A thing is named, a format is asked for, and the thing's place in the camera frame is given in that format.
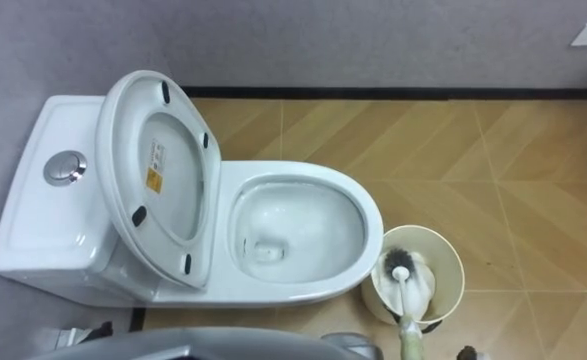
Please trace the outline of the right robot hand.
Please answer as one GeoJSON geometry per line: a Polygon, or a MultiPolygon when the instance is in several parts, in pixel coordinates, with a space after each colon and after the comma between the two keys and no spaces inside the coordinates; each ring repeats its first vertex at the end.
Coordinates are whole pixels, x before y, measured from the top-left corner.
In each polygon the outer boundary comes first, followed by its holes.
{"type": "Polygon", "coordinates": [[[488,353],[480,352],[473,346],[464,346],[456,355],[456,360],[491,360],[488,353]]]}

